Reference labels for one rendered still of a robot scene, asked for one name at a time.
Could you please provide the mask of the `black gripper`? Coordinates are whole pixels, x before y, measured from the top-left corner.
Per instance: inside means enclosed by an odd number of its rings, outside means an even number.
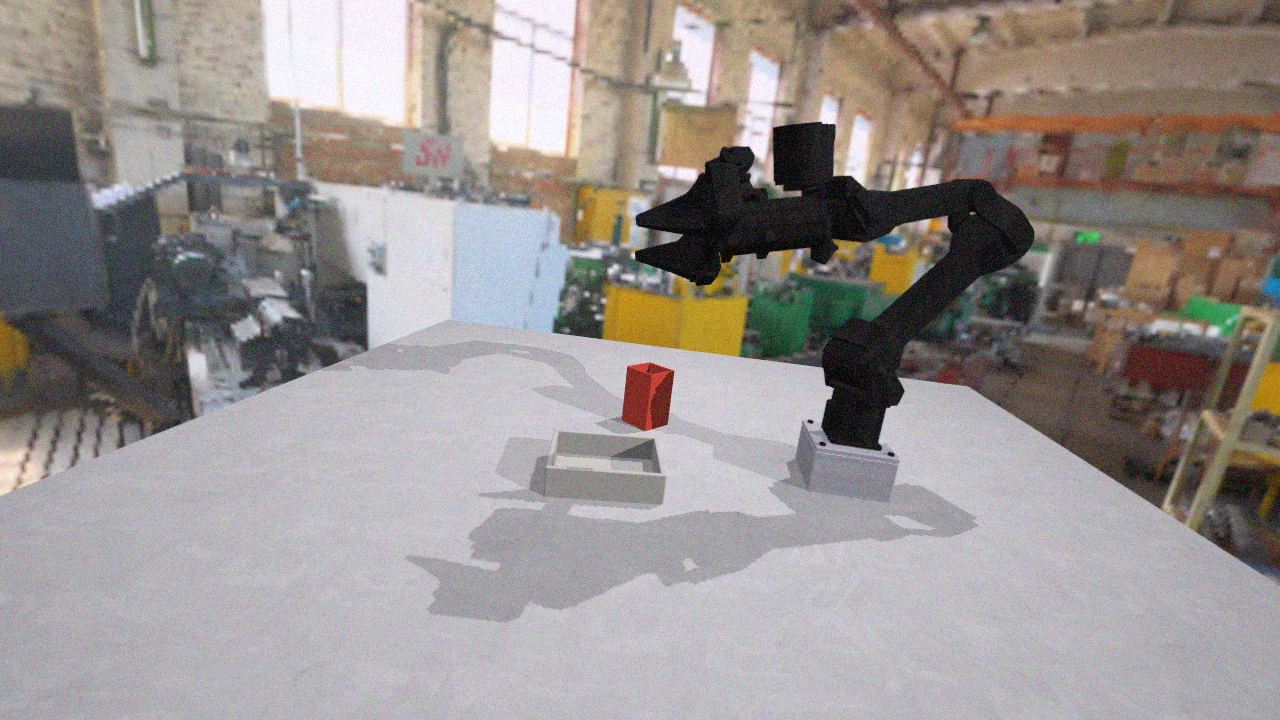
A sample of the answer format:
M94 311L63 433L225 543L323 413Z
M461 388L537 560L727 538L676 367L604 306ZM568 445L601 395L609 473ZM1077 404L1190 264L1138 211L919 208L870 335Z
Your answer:
M635 259L681 275L696 286L712 284L721 263L735 255L764 259L783 241L783 215L777 199L762 192L742 201L739 169L710 163L687 193L636 215L636 225L684 234L678 241L635 251ZM719 255L721 252L721 255Z

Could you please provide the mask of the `dark red square cup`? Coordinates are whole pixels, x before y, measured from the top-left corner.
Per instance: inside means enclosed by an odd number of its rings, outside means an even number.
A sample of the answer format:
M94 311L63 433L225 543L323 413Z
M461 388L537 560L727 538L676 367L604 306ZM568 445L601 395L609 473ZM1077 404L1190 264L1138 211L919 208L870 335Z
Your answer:
M675 370L654 363L627 366L622 421L641 430L668 425Z

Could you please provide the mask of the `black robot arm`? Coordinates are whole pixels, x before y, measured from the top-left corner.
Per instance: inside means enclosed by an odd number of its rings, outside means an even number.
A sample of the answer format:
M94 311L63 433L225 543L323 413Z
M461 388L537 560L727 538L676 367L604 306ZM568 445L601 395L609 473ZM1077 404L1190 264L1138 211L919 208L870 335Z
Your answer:
M865 190L851 176L833 176L835 124L812 122L773 128L774 184L803 196L777 199L783 215L782 250L810 249L827 264L833 240L868 242L897 225L947 217L950 251L878 316L852 316L823 348L827 400L822 429L832 445L881 451L886 407L904 388L895 374L904 346L978 277L1001 272L1030 249L1034 229L1020 208L989 181L954 179L910 190ZM977 214L970 214L975 211Z

